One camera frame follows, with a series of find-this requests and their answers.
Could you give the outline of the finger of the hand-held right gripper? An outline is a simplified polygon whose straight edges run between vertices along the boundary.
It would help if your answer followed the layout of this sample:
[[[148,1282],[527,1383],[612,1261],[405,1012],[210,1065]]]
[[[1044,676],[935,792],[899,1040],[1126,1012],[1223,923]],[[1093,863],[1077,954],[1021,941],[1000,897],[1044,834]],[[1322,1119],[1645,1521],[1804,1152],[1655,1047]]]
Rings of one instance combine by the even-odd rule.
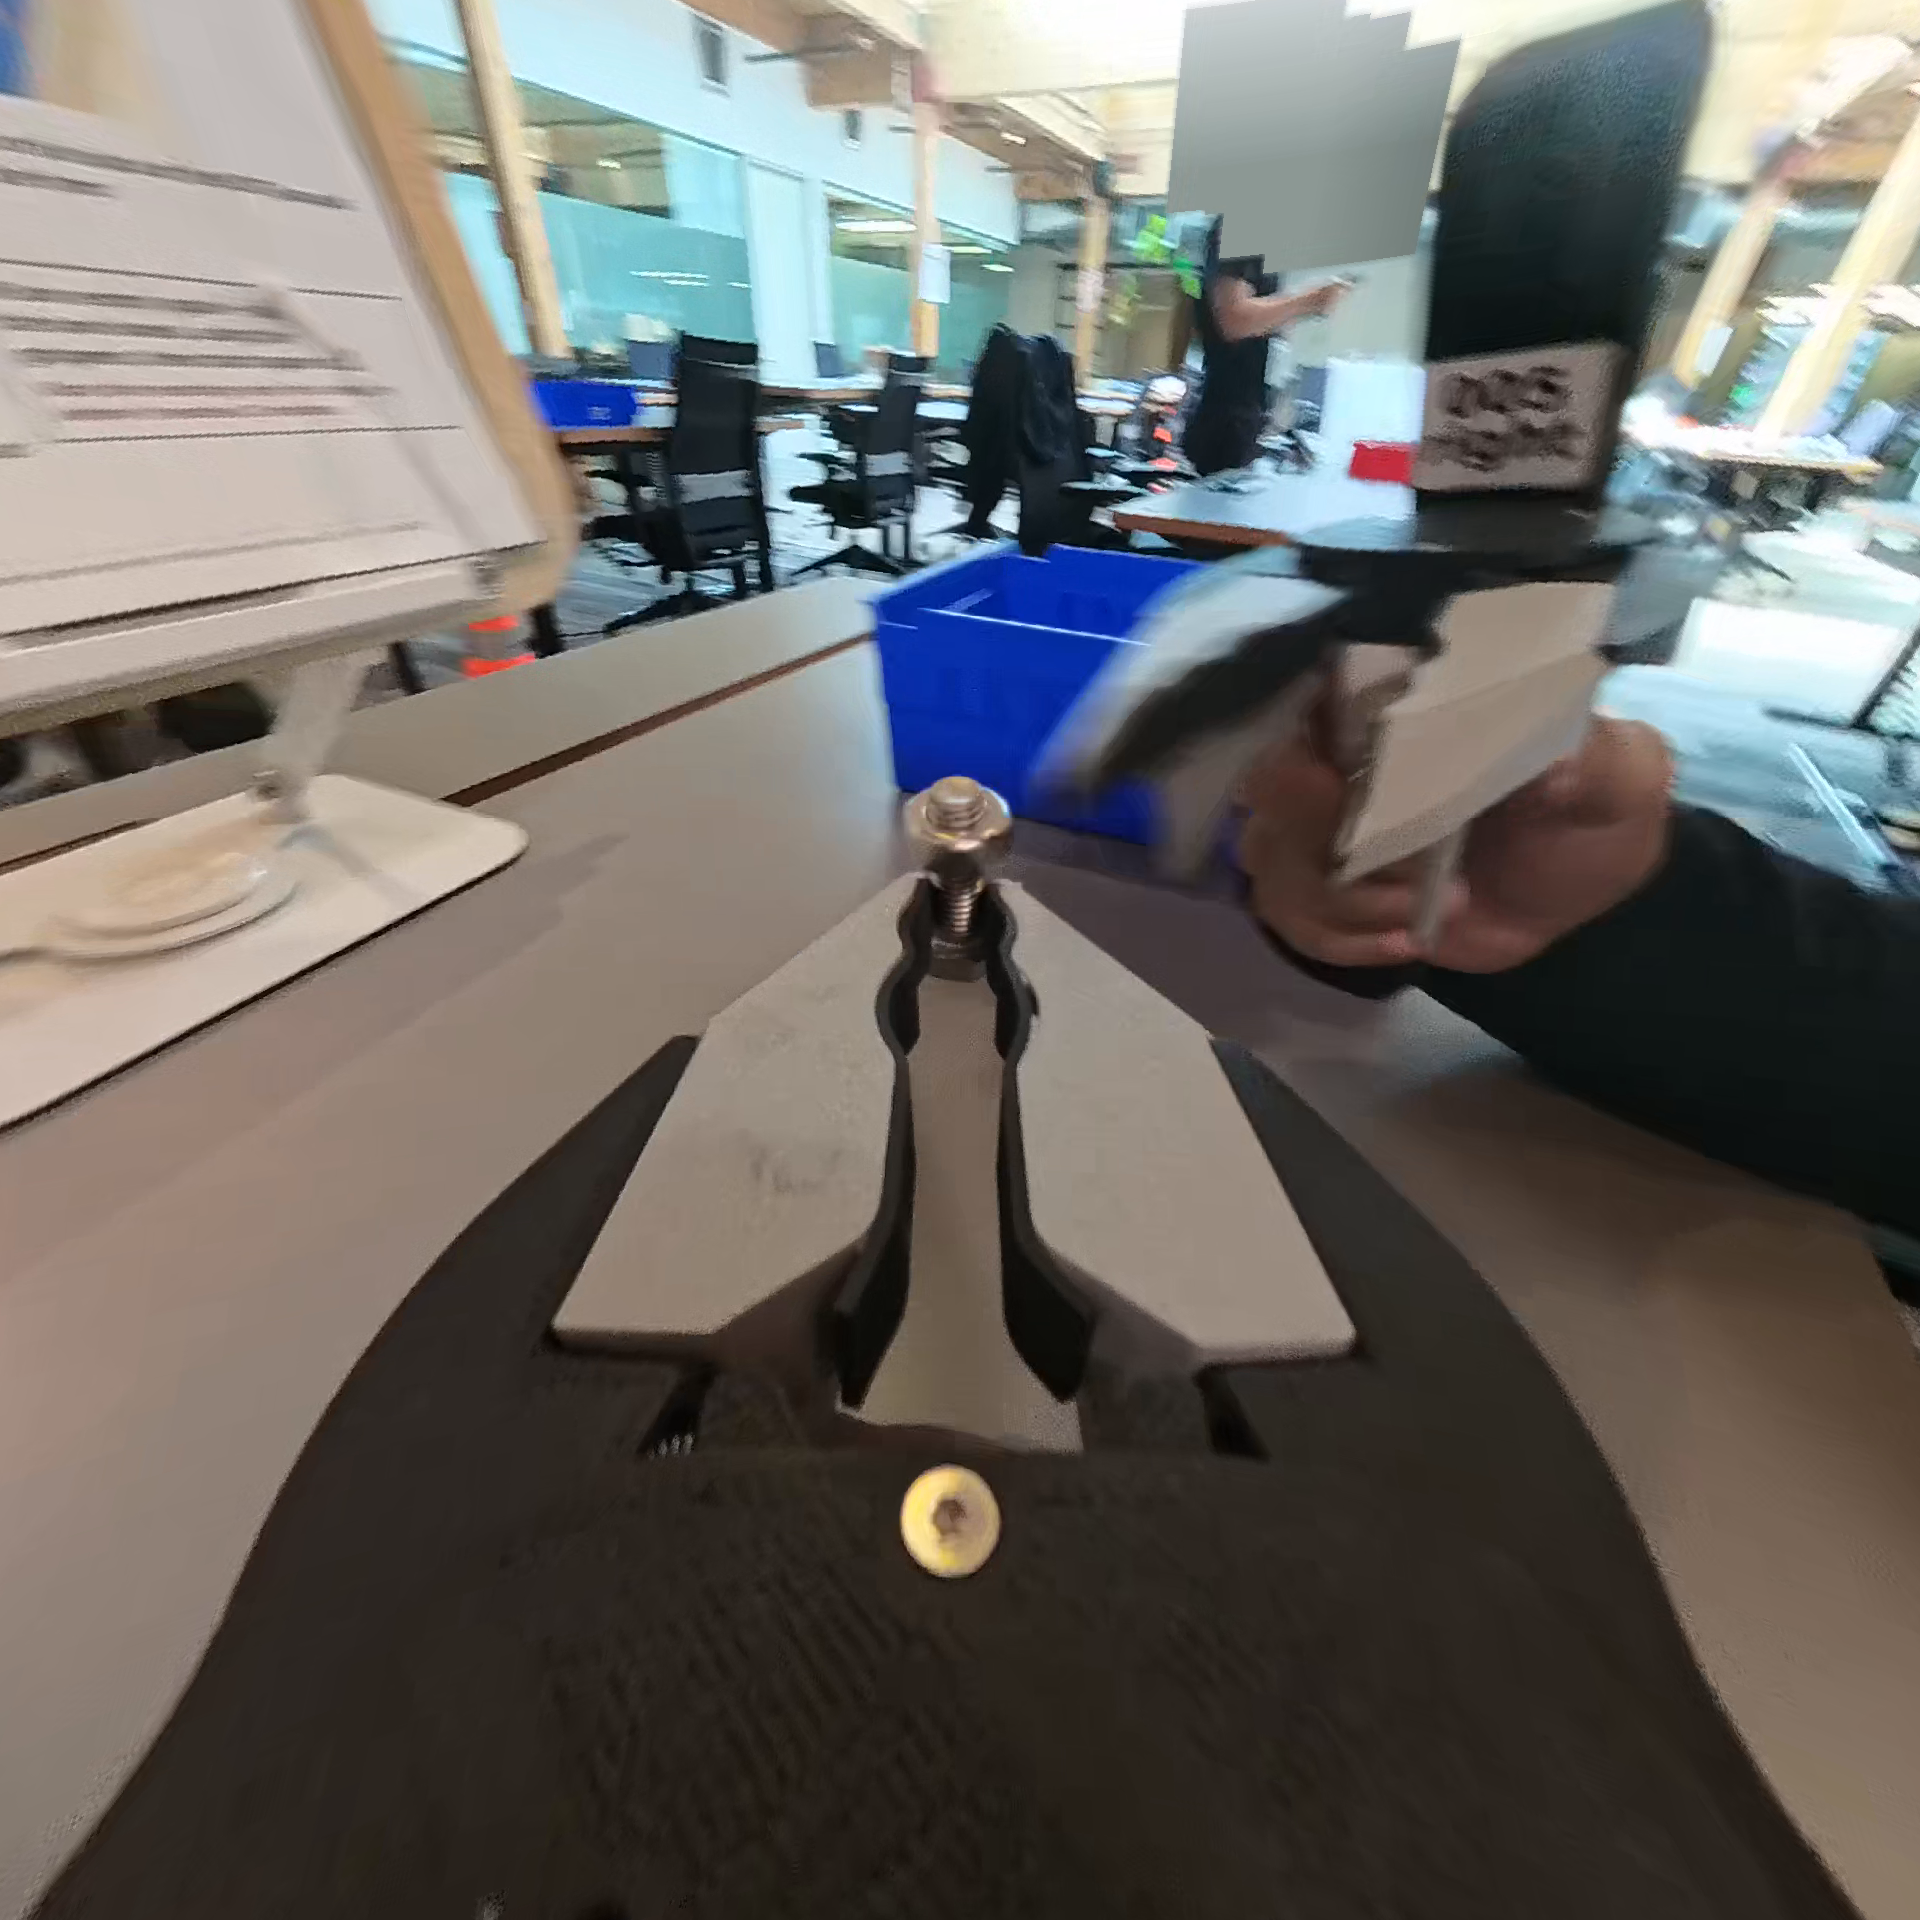
[[[1158,866],[1198,876],[1256,761],[1293,739],[1349,637],[1349,588],[1188,579],[1154,600],[1064,708],[1031,780],[1091,808],[1123,784],[1154,803]]]
[[[1372,877],[1453,841],[1496,803],[1571,756],[1607,672],[1611,583],[1462,592],[1439,649],[1412,665],[1362,744],[1334,834],[1334,876]]]

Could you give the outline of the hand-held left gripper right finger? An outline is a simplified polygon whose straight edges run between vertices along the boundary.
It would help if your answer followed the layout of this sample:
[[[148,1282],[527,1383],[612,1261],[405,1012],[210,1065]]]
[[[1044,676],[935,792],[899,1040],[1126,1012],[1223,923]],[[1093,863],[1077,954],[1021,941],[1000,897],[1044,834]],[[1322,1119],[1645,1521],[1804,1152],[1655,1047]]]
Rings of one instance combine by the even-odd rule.
[[[1020,882],[994,892],[987,980],[1000,1317],[1044,1391],[1351,1355],[1210,1031]]]

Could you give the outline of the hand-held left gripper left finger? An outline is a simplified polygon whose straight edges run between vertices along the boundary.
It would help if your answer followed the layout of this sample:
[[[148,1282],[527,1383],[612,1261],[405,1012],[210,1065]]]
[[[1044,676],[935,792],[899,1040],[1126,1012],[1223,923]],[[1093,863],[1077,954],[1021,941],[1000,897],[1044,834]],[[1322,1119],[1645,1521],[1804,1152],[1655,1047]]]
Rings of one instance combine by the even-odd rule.
[[[931,889],[901,877],[694,1040],[550,1333],[861,1409],[906,1317]]]

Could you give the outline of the steel hex nut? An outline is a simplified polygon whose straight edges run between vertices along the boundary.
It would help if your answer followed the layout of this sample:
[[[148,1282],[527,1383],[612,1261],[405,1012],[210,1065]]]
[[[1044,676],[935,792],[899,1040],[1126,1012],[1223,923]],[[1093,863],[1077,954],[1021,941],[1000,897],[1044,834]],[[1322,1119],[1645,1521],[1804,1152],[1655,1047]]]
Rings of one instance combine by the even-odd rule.
[[[903,804],[903,829],[927,874],[991,872],[1012,845],[1015,816],[994,789],[946,776]]]

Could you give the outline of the steel hex bolt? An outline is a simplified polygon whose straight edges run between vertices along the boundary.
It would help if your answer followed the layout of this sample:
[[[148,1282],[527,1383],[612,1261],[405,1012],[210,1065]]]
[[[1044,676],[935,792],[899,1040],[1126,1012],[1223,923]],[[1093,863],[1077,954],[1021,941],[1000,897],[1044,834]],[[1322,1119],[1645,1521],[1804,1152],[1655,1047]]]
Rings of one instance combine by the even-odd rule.
[[[926,855],[927,971],[943,980],[978,980],[986,973],[986,935],[978,931],[991,880],[976,852]]]

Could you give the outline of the person's right forearm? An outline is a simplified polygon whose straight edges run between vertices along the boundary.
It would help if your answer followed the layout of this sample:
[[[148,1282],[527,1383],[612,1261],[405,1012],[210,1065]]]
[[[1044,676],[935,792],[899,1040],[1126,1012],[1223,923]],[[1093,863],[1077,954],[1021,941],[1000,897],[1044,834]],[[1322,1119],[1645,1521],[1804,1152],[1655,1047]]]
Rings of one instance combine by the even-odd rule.
[[[1636,895],[1524,964],[1418,986],[1565,1092],[1918,1234],[1918,900],[1701,809]]]

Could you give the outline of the person's right hand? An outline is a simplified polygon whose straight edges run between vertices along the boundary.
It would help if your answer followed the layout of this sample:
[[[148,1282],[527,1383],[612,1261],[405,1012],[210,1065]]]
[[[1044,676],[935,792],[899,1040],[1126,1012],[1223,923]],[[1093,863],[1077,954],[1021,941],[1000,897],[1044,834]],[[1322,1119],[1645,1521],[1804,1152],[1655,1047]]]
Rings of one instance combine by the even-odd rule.
[[[1420,859],[1334,880],[1347,784],[1317,740],[1266,755],[1240,789],[1239,872],[1256,921],[1304,968],[1518,970],[1631,899],[1664,864],[1664,737],[1595,715],[1568,760],[1470,828],[1424,919]]]

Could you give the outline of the wooden edged office desk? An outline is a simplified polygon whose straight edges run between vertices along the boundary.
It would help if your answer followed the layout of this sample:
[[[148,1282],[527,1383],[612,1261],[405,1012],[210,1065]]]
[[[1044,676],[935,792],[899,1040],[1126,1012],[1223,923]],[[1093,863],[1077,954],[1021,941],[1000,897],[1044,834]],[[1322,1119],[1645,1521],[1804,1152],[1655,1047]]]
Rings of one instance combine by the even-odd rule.
[[[1404,519],[1412,507],[1412,487],[1318,472],[1240,472],[1135,497],[1111,519],[1130,538],[1215,557],[1299,544],[1340,522]]]
[[[631,427],[606,432],[556,432],[564,448],[594,451],[616,445],[658,445],[671,429],[679,411],[679,387],[671,383],[636,383],[645,391],[640,421]],[[758,387],[756,419],[760,435],[791,429],[792,421],[828,416],[835,410],[872,405],[879,395],[878,377],[839,377],[814,383],[767,383]]]

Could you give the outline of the white storage box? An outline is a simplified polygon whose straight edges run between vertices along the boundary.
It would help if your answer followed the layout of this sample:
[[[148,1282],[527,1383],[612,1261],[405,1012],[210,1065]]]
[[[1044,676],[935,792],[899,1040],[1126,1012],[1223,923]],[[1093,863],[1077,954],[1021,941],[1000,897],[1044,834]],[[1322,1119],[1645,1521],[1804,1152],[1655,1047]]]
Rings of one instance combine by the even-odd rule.
[[[1334,448],[1357,441],[1414,444],[1424,427],[1426,368],[1398,356],[1340,355],[1325,363],[1322,435]]]

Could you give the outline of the black jacket on chair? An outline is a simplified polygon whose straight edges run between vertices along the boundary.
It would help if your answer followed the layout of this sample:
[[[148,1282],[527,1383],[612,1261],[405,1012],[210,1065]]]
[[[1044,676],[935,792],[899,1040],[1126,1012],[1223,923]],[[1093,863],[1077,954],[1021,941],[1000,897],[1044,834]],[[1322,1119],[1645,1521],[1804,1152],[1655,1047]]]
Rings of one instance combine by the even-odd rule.
[[[1091,529],[1091,424],[1071,360],[1053,339],[1005,323],[990,329],[971,368],[962,448],[966,538],[991,533],[1008,492],[1016,495],[1016,544],[1034,560]]]

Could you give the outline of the black office chair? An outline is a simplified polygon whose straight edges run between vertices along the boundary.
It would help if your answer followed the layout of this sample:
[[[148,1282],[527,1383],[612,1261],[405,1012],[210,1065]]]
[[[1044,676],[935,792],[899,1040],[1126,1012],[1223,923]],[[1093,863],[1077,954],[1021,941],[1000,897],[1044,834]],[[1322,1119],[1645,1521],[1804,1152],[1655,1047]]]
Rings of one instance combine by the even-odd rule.
[[[668,594],[614,615],[603,636],[712,608],[696,579],[722,569],[735,602],[776,588],[766,517],[758,432],[758,351],[682,335],[675,356],[675,421],[651,465],[616,458],[622,512],[598,519],[598,543],[636,547]]]
[[[864,419],[855,421],[853,441],[818,461],[822,473],[789,492],[796,507],[812,507],[851,538],[875,535],[875,547],[858,540],[802,563],[791,581],[821,572],[859,572],[899,581],[922,560],[914,551],[914,507],[918,501],[918,407],[931,362],[922,355],[891,355],[879,393]]]

